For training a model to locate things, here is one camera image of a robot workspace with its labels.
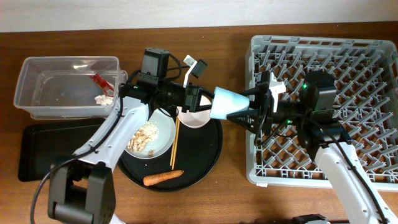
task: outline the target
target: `black plate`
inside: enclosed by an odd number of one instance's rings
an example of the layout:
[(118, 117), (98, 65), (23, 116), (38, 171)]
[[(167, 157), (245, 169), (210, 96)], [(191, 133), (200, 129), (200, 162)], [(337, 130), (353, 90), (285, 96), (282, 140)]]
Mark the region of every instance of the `black plate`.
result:
[(40, 180), (57, 156), (70, 156), (84, 145), (104, 122), (103, 118), (36, 124), (22, 135), (18, 179)]
[(157, 192), (182, 190), (204, 178), (220, 156), (223, 146), (223, 129), (219, 120), (211, 119), (198, 129), (188, 128), (180, 123), (177, 154), (174, 170), (184, 170), (175, 179), (166, 180), (147, 187), (143, 183), (147, 175), (171, 171), (171, 147), (163, 155), (153, 159), (138, 159), (123, 152), (119, 160), (122, 172), (134, 183)]

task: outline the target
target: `wooden chopstick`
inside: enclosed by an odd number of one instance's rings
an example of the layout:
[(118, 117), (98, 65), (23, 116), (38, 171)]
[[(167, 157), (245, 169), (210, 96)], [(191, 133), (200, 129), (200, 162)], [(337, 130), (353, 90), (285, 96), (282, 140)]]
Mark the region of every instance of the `wooden chopstick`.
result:
[(175, 132), (176, 132), (176, 134), (174, 136), (174, 141), (173, 141), (173, 145), (172, 145), (172, 155), (170, 156), (170, 166), (173, 164), (174, 149), (175, 149), (175, 145), (177, 143), (177, 141), (175, 139), (177, 137), (177, 130), (178, 130), (179, 122), (180, 122), (179, 118), (176, 117), (176, 119), (175, 119)]
[(177, 122), (178, 122), (178, 125), (177, 125), (177, 132), (175, 133), (175, 146), (174, 146), (174, 152), (173, 152), (174, 154), (173, 154), (172, 170), (174, 170), (175, 155), (176, 155), (176, 153), (177, 153), (178, 134), (179, 134), (179, 132), (180, 132), (180, 120), (179, 120), (178, 117), (177, 117)]

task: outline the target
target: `orange carrot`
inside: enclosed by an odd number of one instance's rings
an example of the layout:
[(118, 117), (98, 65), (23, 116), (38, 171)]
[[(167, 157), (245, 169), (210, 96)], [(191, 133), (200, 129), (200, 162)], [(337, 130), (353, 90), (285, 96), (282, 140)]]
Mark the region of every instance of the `orange carrot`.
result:
[(145, 186), (151, 186), (154, 184), (158, 184), (162, 181), (165, 180), (170, 180), (172, 178), (176, 178), (181, 176), (184, 173), (184, 170), (175, 170), (171, 172), (166, 172), (163, 174), (155, 174), (155, 175), (149, 175), (144, 177), (144, 185)]

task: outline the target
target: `red wrapper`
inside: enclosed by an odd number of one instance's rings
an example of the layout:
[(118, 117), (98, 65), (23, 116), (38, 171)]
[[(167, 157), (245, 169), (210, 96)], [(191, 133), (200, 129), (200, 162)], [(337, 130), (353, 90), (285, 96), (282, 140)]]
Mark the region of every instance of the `red wrapper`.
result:
[(100, 75), (95, 74), (95, 75), (90, 75), (90, 79), (92, 79), (97, 85), (104, 91), (104, 94), (106, 96), (113, 96), (114, 94), (114, 88), (112, 87), (111, 84), (109, 84), (105, 79), (100, 77)]

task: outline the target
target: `brown tabletop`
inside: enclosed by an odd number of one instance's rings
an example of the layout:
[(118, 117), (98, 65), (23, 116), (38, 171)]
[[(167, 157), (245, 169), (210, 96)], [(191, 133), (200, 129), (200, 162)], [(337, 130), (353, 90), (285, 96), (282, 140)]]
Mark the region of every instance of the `brown tabletop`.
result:
[[(88, 30), (0, 34), (0, 217), (4, 223), (28, 223), (33, 193), (39, 184), (17, 178), (22, 130), (35, 123), (16, 109), (13, 97), (21, 65), (31, 56), (116, 56), (121, 69), (141, 68), (145, 47), (160, 47), (183, 60), (203, 59), (208, 68), (195, 83), (244, 90), (244, 56), (257, 34), (355, 39), (387, 39), (398, 44), (398, 22), (297, 24), (186, 29)], [(222, 122), (223, 150), (213, 170), (185, 190), (157, 193), (133, 184), (114, 171), (116, 214), (127, 223), (266, 223), (320, 213), (329, 220), (346, 219), (330, 189), (256, 187), (246, 179), (245, 130)], [(37, 223), (47, 216), (48, 183), (36, 208)], [(398, 194), (381, 192), (398, 214)]]

